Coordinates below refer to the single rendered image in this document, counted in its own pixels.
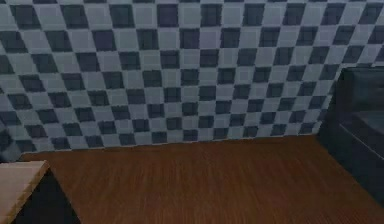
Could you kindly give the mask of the dark grey sofa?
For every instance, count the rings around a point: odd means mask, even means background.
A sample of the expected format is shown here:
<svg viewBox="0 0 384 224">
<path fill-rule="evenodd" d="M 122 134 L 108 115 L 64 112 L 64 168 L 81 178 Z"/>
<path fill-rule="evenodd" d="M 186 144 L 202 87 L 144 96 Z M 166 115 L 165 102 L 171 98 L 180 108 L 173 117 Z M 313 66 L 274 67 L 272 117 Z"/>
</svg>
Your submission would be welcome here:
<svg viewBox="0 0 384 224">
<path fill-rule="evenodd" d="M 341 71 L 317 140 L 384 207 L 384 66 Z"/>
</svg>

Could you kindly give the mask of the light wooden table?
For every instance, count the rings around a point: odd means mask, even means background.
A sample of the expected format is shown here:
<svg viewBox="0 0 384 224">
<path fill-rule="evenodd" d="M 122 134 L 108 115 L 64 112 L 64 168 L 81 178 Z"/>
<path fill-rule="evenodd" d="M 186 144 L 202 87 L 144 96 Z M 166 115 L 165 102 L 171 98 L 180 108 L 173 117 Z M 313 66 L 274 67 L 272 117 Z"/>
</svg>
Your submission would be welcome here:
<svg viewBox="0 0 384 224">
<path fill-rule="evenodd" d="M 0 164 L 0 224 L 81 224 L 47 161 Z"/>
</svg>

